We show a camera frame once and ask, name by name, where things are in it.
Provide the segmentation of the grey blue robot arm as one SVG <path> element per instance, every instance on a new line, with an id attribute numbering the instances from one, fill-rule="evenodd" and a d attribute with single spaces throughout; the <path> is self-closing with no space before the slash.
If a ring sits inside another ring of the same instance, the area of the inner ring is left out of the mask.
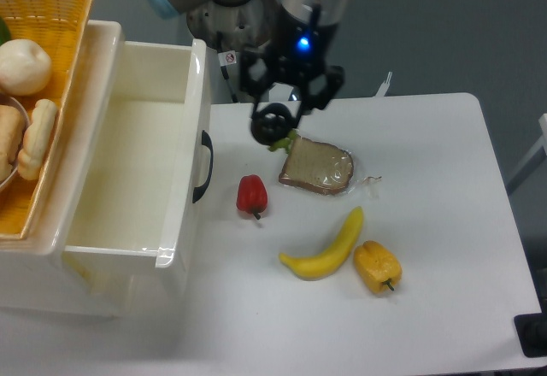
<path id="1" fill-rule="evenodd" d="M 276 83 L 292 85 L 300 106 L 252 109 L 261 144 L 285 136 L 301 118 L 324 109 L 344 83 L 344 70 L 326 54 L 349 0 L 148 0 L 164 19 L 185 15 L 195 38 L 219 52 L 239 53 L 239 88 L 258 103 Z"/>

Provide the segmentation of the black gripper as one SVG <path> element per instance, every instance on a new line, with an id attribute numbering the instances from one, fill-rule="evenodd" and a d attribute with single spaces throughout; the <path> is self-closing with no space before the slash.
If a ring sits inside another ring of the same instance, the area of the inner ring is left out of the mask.
<path id="1" fill-rule="evenodd" d="M 298 19 L 284 8 L 279 10 L 271 49 L 243 49 L 240 53 L 240 90 L 253 101 L 252 120 L 273 120 L 269 106 L 259 109 L 262 95 L 274 83 L 295 85 L 300 95 L 293 127 L 305 115 L 323 110 L 344 85 L 344 69 L 326 64 L 326 53 L 338 25 L 325 25 L 323 8 L 313 6 Z"/>

